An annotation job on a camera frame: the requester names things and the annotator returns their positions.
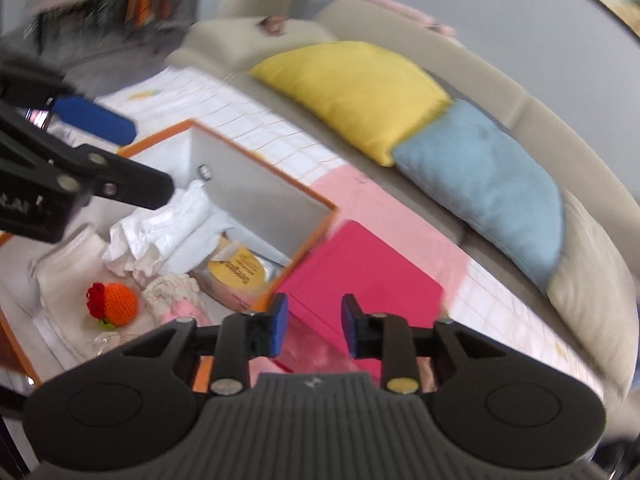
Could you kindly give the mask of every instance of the pink mat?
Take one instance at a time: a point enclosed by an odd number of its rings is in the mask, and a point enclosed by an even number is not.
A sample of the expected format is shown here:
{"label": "pink mat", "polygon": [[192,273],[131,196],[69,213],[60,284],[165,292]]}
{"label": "pink mat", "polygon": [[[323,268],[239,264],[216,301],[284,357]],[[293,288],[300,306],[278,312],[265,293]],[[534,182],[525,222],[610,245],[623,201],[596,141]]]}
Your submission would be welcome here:
{"label": "pink mat", "polygon": [[455,298],[469,256],[420,215],[349,164],[311,187],[340,208],[331,234],[346,220],[355,220],[438,282],[445,291],[445,305]]}

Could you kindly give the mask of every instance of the pink knitted item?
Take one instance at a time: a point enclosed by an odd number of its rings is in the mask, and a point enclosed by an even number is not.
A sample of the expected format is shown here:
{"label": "pink knitted item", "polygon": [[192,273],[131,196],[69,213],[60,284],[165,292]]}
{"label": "pink knitted item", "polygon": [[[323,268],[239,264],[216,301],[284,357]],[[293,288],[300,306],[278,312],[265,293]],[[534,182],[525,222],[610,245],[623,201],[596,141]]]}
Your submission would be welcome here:
{"label": "pink knitted item", "polygon": [[420,12],[418,9],[414,9],[405,4],[401,4],[396,2],[395,0],[366,0],[372,4],[375,4],[383,9],[388,9],[396,14],[400,14],[405,18],[412,20],[412,22],[416,22],[421,27],[427,28],[436,24],[436,20],[433,16],[429,16],[424,12]]}
{"label": "pink knitted item", "polygon": [[428,14],[425,14],[424,12],[421,12],[418,9],[414,9],[413,7],[410,7],[408,5],[401,4],[399,2],[396,2],[395,0],[365,0],[365,1],[372,3],[376,6],[379,6],[382,9],[391,10],[392,12],[395,12],[396,14],[404,18],[407,18],[408,20],[411,20],[419,27],[428,28],[429,30],[436,32],[441,36],[445,36],[446,38],[449,38],[452,41],[453,41],[453,37],[456,34],[456,31],[453,29],[453,27],[449,27],[449,25],[443,25],[441,23],[438,23],[433,16],[429,16]]}
{"label": "pink knitted item", "polygon": [[169,323],[173,319],[179,317],[193,317],[198,326],[208,326],[211,324],[209,318],[197,307],[193,306],[187,300],[174,301],[168,312],[160,316],[160,323]]}

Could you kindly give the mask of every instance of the crochet toy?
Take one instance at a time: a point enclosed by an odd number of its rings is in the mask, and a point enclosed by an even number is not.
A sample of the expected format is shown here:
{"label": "crochet toy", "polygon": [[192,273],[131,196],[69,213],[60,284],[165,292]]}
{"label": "crochet toy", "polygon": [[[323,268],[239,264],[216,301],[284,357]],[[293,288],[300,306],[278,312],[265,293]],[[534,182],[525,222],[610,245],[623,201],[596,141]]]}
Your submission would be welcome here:
{"label": "crochet toy", "polygon": [[138,298],[122,283],[94,283],[86,292],[89,313],[103,330],[114,330],[138,314]]}
{"label": "crochet toy", "polygon": [[165,274],[153,280],[142,297],[160,324],[177,317],[193,317],[198,326],[209,326],[199,292],[198,283],[188,275]]}

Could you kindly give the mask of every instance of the red crochet flower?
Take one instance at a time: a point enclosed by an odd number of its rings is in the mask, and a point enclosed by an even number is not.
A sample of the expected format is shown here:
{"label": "red crochet flower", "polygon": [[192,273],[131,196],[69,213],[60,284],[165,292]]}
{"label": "red crochet flower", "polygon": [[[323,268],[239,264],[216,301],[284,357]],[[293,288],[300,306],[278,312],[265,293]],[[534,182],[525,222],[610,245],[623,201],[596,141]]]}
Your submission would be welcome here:
{"label": "red crochet flower", "polygon": [[94,283],[86,292],[86,306],[96,319],[104,317],[104,285],[102,283]]}

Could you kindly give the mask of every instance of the armrest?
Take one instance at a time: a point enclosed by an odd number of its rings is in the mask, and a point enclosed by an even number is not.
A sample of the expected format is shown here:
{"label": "armrest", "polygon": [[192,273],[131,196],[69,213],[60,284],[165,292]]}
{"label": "armrest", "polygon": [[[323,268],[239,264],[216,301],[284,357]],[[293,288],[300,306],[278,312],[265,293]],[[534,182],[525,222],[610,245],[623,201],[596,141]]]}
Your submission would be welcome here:
{"label": "armrest", "polygon": [[281,36],[267,36],[261,18],[231,18],[198,22],[182,44],[232,72],[245,72],[268,57],[302,46],[335,41],[319,23],[287,20]]}

